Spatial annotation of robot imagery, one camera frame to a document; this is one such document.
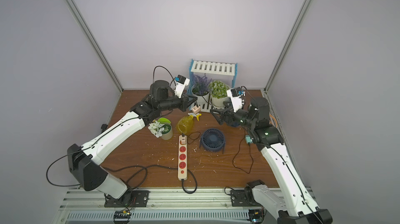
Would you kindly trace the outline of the dark blue round desk fan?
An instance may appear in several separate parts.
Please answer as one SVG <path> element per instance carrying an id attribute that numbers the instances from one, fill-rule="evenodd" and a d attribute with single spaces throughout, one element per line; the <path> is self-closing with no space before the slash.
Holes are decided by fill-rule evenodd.
<path id="1" fill-rule="evenodd" d="M 199 141 L 199 148 L 203 148 L 208 152 L 224 151 L 226 146 L 224 134 L 216 128 L 210 128 L 204 132 L 196 131 L 189 134 L 187 137 L 192 141 L 188 142 L 188 144 Z"/>

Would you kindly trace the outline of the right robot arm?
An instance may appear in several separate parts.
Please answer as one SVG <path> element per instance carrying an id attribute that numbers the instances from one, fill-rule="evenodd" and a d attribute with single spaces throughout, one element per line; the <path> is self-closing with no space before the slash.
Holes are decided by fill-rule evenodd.
<path id="1" fill-rule="evenodd" d="M 331 224 L 333 218 L 322 209 L 304 186 L 288 154 L 280 131 L 270 123 L 270 107 L 266 98 L 255 97 L 244 109 L 245 90 L 227 90 L 230 101 L 223 109 L 211 110 L 220 125 L 241 126 L 246 139 L 255 144 L 268 162 L 282 196 L 273 193 L 260 180 L 248 183 L 246 190 L 252 201 L 260 204 L 279 224 Z"/>

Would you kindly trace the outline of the beige power strip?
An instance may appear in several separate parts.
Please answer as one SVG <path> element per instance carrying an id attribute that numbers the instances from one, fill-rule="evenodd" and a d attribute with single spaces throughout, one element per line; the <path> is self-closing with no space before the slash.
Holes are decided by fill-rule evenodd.
<path id="1" fill-rule="evenodd" d="M 179 144 L 178 153 L 178 179 L 187 180 L 188 178 L 188 162 L 187 162 L 187 145 Z"/>

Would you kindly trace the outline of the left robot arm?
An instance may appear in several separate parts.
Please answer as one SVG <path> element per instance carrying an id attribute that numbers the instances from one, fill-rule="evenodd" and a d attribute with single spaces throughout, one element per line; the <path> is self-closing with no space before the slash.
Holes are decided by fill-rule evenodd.
<path id="1" fill-rule="evenodd" d="M 65 157 L 68 169 L 85 191 L 97 190 L 115 200 L 127 198 L 129 188 L 101 164 L 109 154 L 136 132 L 161 118 L 163 112 L 175 109 L 185 112 L 197 98 L 185 92 L 190 80 L 182 75 L 172 79 L 153 80 L 149 93 L 114 125 L 82 145 L 71 145 Z"/>

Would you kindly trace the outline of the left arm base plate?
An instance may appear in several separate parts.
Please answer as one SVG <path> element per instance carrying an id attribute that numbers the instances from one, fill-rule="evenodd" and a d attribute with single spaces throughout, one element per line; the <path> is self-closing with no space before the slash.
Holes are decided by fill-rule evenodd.
<path id="1" fill-rule="evenodd" d="M 109 195 L 105 195 L 106 208 L 131 208 L 146 207 L 149 200 L 150 191 L 148 190 L 128 190 L 122 197 L 115 199 Z"/>

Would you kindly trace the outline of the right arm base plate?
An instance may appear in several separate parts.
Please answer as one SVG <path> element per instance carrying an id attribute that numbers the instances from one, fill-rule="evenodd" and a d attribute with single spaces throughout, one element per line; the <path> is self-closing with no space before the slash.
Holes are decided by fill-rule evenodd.
<path id="1" fill-rule="evenodd" d="M 251 196 L 249 190 L 230 190 L 230 199 L 233 207 L 261 207 Z"/>

